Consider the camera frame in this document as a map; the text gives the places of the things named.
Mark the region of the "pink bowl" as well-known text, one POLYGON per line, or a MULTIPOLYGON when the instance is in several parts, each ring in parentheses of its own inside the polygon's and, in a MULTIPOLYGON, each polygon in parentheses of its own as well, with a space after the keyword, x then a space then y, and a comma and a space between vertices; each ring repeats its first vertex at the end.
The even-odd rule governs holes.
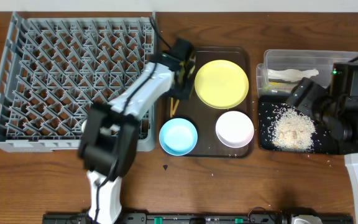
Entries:
POLYGON ((216 121, 215 132, 225 146, 240 148, 248 145, 253 139, 254 125, 246 114, 228 111, 216 121))

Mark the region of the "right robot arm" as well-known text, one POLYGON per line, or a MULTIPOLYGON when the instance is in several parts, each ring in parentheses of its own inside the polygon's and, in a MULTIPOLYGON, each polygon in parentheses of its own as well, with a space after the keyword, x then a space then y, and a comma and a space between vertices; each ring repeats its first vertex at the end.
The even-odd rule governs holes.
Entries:
POLYGON ((358 223, 358 63, 335 63, 329 88, 302 78, 287 104, 322 124, 337 141, 351 180, 358 223))

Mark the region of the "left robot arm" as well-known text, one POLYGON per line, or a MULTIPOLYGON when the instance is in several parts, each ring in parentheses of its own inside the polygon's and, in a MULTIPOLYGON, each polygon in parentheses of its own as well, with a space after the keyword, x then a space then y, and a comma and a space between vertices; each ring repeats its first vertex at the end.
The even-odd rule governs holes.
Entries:
POLYGON ((108 103, 93 103, 82 124, 78 157, 91 187, 88 223, 115 223, 120 216, 121 184, 134 162, 140 121, 166 93, 184 93, 196 56, 154 55, 138 79, 108 103))

